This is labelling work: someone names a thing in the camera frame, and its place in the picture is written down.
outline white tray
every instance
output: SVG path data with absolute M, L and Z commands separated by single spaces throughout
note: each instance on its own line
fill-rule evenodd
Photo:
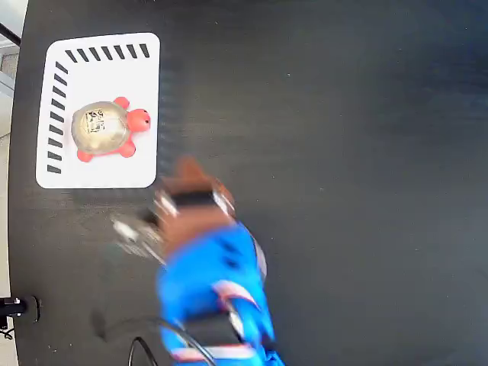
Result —
M 144 188 L 156 177 L 159 38 L 151 33 L 59 40 L 44 67 L 37 132 L 36 179 L 43 188 Z M 73 112 L 124 96 L 143 108 L 151 128 L 135 133 L 136 153 L 80 162 L 71 135 Z

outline red toy turtle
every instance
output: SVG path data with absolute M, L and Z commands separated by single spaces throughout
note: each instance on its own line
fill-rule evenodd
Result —
M 149 113 L 143 109 L 127 112 L 129 101 L 119 97 L 113 102 L 99 101 L 73 114 L 71 132 L 78 147 L 78 159 L 89 162 L 93 156 L 121 154 L 130 158 L 136 152 L 135 132 L 151 126 Z

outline black table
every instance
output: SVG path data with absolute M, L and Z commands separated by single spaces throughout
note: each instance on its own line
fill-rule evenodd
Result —
M 34 168 L 47 47 L 150 31 L 174 76 L 172 102 L 160 98 L 167 160 L 193 153 L 234 192 L 267 254 L 287 364 L 486 364 L 487 11 L 31 0 L 8 230 L 12 292 L 40 297 L 43 318 L 16 328 L 21 363 L 124 364 L 130 337 L 103 344 L 90 311 L 103 303 L 110 321 L 158 311 L 156 266 L 107 255 L 108 214 L 137 211 L 150 190 L 44 190 Z M 144 336 L 165 364 L 157 334 Z

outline turtle head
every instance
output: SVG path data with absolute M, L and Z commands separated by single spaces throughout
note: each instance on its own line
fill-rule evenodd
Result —
M 147 131 L 151 127 L 151 117 L 143 109 L 135 109 L 127 113 L 127 126 L 132 132 Z

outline turtle leg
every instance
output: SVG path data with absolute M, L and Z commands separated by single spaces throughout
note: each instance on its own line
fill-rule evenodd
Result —
M 78 155 L 78 159 L 80 159 L 82 162 L 89 162 L 93 158 L 92 154 L 88 154 L 88 153 L 81 151 L 81 150 L 78 150 L 77 155 Z
M 123 109 L 128 109 L 129 107 L 129 100 L 125 97 L 115 98 L 114 103 L 119 104 Z
M 119 153 L 124 157 L 124 158 L 130 158 L 134 153 L 136 152 L 136 146 L 132 142 L 131 139 L 129 139 L 124 145 L 122 145 L 119 148 Z

